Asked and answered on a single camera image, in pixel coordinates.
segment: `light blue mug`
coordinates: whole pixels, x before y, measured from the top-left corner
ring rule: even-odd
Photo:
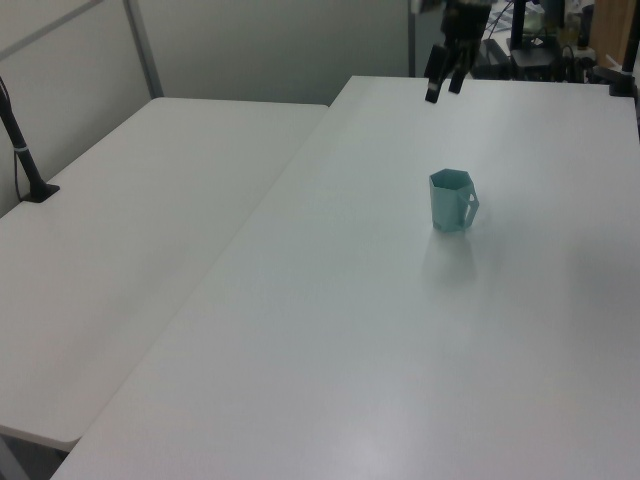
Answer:
[[[441,232],[459,232],[473,223],[480,202],[468,172],[445,168],[429,177],[431,218]]]

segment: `white table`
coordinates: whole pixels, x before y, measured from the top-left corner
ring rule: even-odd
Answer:
[[[155,100],[0,220],[0,433],[69,450],[326,112]]]
[[[56,480],[637,479],[633,102],[426,83],[347,84]]]

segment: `black cable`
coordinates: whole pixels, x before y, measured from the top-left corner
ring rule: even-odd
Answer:
[[[564,53],[564,49],[568,48],[569,49],[569,53],[571,53],[571,61],[573,62],[576,59],[576,56],[573,54],[573,47],[571,45],[565,45],[562,47],[562,53]]]
[[[13,179],[16,184],[16,195],[18,196],[18,202],[22,201],[20,196],[20,188],[18,187],[18,152],[13,151]]]
[[[504,15],[504,12],[507,11],[507,9],[513,5],[513,1],[507,3],[507,5],[502,9],[502,11],[498,14],[498,16],[496,17],[495,21],[493,22],[493,28],[491,29],[491,33],[489,34],[489,37],[487,37],[487,40],[489,40],[491,38],[491,35],[493,35],[493,31],[496,29],[496,26],[498,25],[498,22],[500,21],[500,18],[502,18],[502,15]]]

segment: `gray wall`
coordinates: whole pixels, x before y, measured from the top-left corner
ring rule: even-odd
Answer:
[[[132,2],[166,96],[328,105],[352,75],[409,72],[407,0]]]
[[[105,0],[11,54],[0,76],[45,180],[149,101],[122,0]],[[0,128],[0,216],[16,204],[13,147]]]

